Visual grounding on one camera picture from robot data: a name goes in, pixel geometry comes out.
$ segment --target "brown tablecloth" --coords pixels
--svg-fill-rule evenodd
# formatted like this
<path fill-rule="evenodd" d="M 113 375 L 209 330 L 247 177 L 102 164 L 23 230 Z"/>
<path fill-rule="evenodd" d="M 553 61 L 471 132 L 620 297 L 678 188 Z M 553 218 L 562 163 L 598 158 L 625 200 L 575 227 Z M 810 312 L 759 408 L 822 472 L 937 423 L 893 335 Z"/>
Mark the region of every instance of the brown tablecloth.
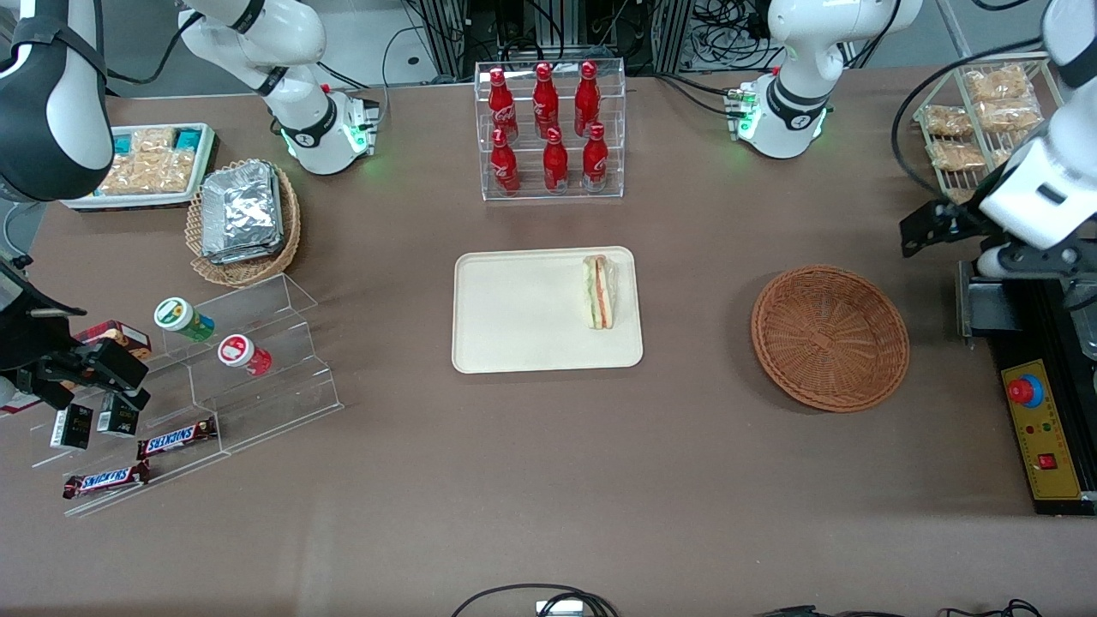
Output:
<path fill-rule="evenodd" d="M 790 161 L 633 79 L 626 197 L 568 205 L 480 201 L 466 87 L 393 91 L 377 156 L 330 178 L 295 166 L 256 97 L 112 101 L 115 124 L 206 122 L 218 162 L 286 169 L 305 223 L 290 274 L 320 302 L 307 317 L 347 408 L 84 519 L 64 518 L 57 478 L 29 469 L 27 431 L 52 412 L 0 420 L 0 609 L 449 615 L 485 587 L 542 581 L 634 617 L 805 603 L 914 617 L 1013 596 L 1093 614 L 1093 521 L 1030 514 L 988 354 L 951 334 L 953 263 L 974 246 L 900 255 L 897 222 L 925 195 L 887 128 L 927 72 L 851 71 L 824 135 Z M 225 291 L 191 271 L 183 218 L 53 205 L 34 280 L 91 312 L 77 328 L 151 332 L 162 298 Z M 599 245 L 636 256 L 640 366 L 453 369 L 462 254 Z M 755 296 L 811 262 L 869 278 L 906 319 L 911 371 L 879 408 L 813 413 L 754 358 Z M 470 615 L 528 615 L 544 596 Z"/>

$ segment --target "white tray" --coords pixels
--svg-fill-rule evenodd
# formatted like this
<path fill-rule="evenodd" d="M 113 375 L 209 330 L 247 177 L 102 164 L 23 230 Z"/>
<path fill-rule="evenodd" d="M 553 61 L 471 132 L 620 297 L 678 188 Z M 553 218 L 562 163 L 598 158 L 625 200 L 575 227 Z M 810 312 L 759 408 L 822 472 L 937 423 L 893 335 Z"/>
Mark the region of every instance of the white tray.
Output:
<path fill-rule="evenodd" d="M 199 192 L 202 179 L 205 178 L 206 167 L 210 165 L 210 154 L 213 152 L 214 132 L 208 124 L 202 122 L 182 124 L 144 124 L 140 126 L 112 126 L 111 135 L 131 135 L 139 128 L 193 128 L 202 132 L 199 137 L 199 147 L 194 152 L 194 167 L 191 169 L 191 178 L 186 182 L 186 190 L 181 193 L 152 193 L 138 195 L 88 195 L 80 199 L 61 200 L 61 203 L 72 210 L 97 211 L 97 210 L 126 210 L 140 209 L 157 205 L 188 204 L 191 198 Z"/>
<path fill-rule="evenodd" d="M 611 329 L 587 327 L 583 259 L 617 265 Z M 621 246 L 470 253 L 453 277 L 453 367 L 463 373 L 614 369 L 644 357 L 636 263 Z"/>

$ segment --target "red emergency stop button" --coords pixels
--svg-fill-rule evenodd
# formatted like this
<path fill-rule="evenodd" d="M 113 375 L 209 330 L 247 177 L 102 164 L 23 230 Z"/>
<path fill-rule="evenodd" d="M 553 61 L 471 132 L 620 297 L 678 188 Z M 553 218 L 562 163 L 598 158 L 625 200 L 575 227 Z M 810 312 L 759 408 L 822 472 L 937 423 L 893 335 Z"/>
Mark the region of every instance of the red emergency stop button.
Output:
<path fill-rule="evenodd" d="M 1043 384 L 1036 375 L 1022 374 L 1006 384 L 1006 396 L 1018 405 L 1039 407 L 1043 403 Z"/>

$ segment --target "brown woven basket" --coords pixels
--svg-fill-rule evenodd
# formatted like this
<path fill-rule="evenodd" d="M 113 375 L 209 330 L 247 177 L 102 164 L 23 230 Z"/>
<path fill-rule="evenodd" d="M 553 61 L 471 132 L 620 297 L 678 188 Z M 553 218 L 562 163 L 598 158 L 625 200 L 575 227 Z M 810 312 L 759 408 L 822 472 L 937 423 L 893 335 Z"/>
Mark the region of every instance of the brown woven basket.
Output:
<path fill-rule="evenodd" d="M 224 169 L 235 169 L 245 162 L 247 161 L 238 160 Z M 190 207 L 186 209 L 185 237 L 186 246 L 194 255 L 199 256 L 191 261 L 191 267 L 194 268 L 195 272 L 202 274 L 202 278 L 212 283 L 242 288 L 273 277 L 290 266 L 293 257 L 297 254 L 297 245 L 301 243 L 301 207 L 297 205 L 297 193 L 293 191 L 290 179 L 281 169 L 278 169 L 278 179 L 281 189 L 285 246 L 278 255 L 226 266 L 216 266 L 202 257 L 202 191 L 194 195 Z"/>
<path fill-rule="evenodd" d="M 887 296 L 830 266 L 770 281 L 755 303 L 750 338 L 782 390 L 828 412 L 879 404 L 903 382 L 911 360 L 906 326 Z"/>

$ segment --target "clear acrylic display stand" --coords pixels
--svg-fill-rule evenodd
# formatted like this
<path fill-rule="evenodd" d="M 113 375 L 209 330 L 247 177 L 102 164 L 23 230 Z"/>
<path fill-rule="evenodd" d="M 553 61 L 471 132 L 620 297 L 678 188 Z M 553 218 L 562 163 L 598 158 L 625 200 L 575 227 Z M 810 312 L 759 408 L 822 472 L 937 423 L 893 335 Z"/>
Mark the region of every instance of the clear acrylic display stand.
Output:
<path fill-rule="evenodd" d="M 579 85 L 579 66 L 585 60 L 557 61 L 553 69 L 553 82 L 559 94 L 559 127 L 567 148 L 568 183 L 567 192 L 554 195 L 545 188 L 543 155 L 545 141 L 538 133 L 533 120 L 533 88 L 538 78 L 534 68 L 539 60 L 509 63 L 477 63 L 476 79 L 476 127 L 480 158 L 480 191 L 485 201 L 513 201 L 531 199 L 590 199 L 620 198 L 624 194 L 624 60 L 621 58 L 590 58 L 598 65 L 598 89 L 601 92 L 599 121 L 606 125 L 606 145 L 609 147 L 606 188 L 599 193 L 590 193 L 583 188 L 583 147 L 586 137 L 575 134 L 575 90 Z M 502 67 L 507 74 L 507 87 L 514 97 L 518 116 L 518 143 L 510 144 L 518 158 L 521 189 L 514 197 L 507 197 L 495 181 L 491 169 L 491 109 L 488 96 L 491 83 L 488 71 Z"/>
<path fill-rule="evenodd" d="M 166 355 L 149 362 L 144 386 L 151 401 L 140 413 L 135 438 L 92 430 L 87 450 L 49 447 L 53 422 L 31 429 L 32 467 L 47 470 L 66 516 L 86 516 L 122 500 L 151 490 L 246 448 L 341 410 L 328 364 L 316 356 L 308 323 L 301 316 L 316 305 L 292 279 L 279 274 L 234 291 L 195 308 L 214 319 L 214 335 L 201 343 L 165 332 Z M 251 377 L 242 368 L 226 367 L 217 344 L 229 334 L 245 334 L 270 352 L 270 370 Z M 83 390 L 75 401 L 99 417 L 103 394 Z M 217 437 L 197 441 L 149 459 L 148 484 L 124 486 L 66 501 L 60 497 L 70 475 L 113 471 L 137 462 L 137 440 L 171 433 L 208 417 L 217 422 Z"/>

